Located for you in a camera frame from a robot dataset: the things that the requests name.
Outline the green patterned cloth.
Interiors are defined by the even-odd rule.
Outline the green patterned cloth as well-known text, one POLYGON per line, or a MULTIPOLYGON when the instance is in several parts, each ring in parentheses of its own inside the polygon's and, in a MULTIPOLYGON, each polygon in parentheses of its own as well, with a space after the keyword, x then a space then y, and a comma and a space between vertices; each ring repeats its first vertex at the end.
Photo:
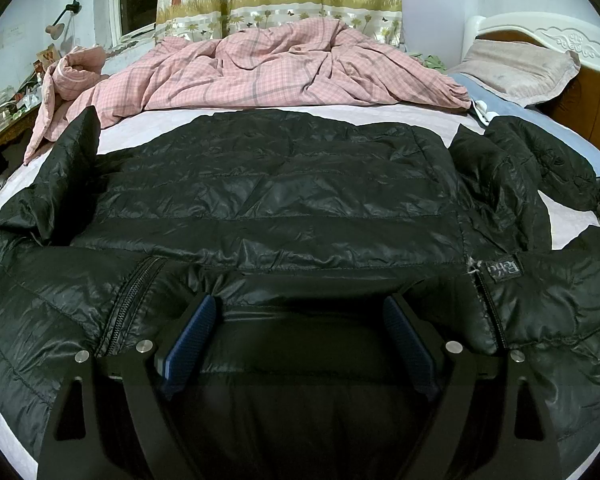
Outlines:
POLYGON ((414 58, 415 61, 422 64, 422 66, 429 68, 430 70, 435 70, 436 72, 444 74, 446 72, 446 65, 437 55, 427 54, 423 55, 422 53, 411 53, 411 58, 414 58))

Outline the white and wood headboard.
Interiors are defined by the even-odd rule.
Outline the white and wood headboard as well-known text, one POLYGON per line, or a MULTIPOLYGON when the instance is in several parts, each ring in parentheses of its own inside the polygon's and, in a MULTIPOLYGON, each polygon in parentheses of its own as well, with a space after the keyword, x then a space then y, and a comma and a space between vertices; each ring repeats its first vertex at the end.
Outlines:
POLYGON ((473 16, 449 73, 600 150, 600 27, 547 12, 473 16))

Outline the beige pillow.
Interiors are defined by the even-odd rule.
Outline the beige pillow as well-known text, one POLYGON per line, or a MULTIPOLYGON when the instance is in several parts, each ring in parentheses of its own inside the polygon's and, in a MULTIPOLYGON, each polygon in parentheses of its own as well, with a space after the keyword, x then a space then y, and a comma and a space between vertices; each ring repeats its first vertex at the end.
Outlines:
POLYGON ((477 39, 448 74, 464 74, 500 98, 527 107, 560 96, 580 70, 579 55, 571 50, 477 39))

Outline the wall mounted lamp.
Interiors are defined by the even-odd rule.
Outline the wall mounted lamp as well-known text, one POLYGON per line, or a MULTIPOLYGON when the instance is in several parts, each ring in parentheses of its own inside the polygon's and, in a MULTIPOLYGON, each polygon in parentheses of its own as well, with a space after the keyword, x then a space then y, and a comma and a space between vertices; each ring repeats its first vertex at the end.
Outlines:
POLYGON ((52 24, 49 24, 45 27, 46 34, 53 40, 59 39, 66 27, 64 17, 67 14, 78 14, 81 9, 82 6, 79 0, 72 0, 70 3, 67 3, 64 7, 64 10, 62 10, 58 15, 58 18, 56 18, 52 24))

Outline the pink plaid duvet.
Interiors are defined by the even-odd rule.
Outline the pink plaid duvet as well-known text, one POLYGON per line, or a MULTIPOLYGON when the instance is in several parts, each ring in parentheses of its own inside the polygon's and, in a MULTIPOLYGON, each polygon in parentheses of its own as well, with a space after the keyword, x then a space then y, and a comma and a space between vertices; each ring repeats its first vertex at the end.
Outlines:
POLYGON ((145 110, 390 105, 468 110, 468 91, 399 49, 334 18, 250 28, 223 39, 161 39, 111 76, 101 46, 75 47, 48 66, 23 160, 56 142, 87 107, 102 128, 145 110))

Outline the blue floral pillow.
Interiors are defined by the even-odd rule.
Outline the blue floral pillow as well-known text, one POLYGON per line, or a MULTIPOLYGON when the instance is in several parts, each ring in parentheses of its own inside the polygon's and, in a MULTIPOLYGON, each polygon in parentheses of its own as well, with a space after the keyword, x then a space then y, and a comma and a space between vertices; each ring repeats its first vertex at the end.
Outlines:
POLYGON ((483 108, 487 113, 519 117, 527 122, 532 122, 532 124, 556 136, 557 139, 562 140, 562 142, 582 155, 591 164, 596 176, 600 177, 600 150, 588 142, 588 140, 582 138, 580 134, 558 124, 554 119, 537 110, 530 110, 530 108, 521 107, 518 104, 500 98, 464 74, 452 74, 451 78, 467 89, 473 101, 483 103, 483 108))

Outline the cluttered wooden desk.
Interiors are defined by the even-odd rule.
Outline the cluttered wooden desk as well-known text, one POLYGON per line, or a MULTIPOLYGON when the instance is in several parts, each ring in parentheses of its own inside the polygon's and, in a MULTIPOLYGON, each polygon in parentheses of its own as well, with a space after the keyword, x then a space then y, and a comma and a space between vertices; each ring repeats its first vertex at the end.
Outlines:
POLYGON ((51 44, 36 55, 33 73, 18 91, 7 87, 0 92, 0 147, 33 128, 42 103, 43 76, 46 68, 58 60, 59 52, 51 44))

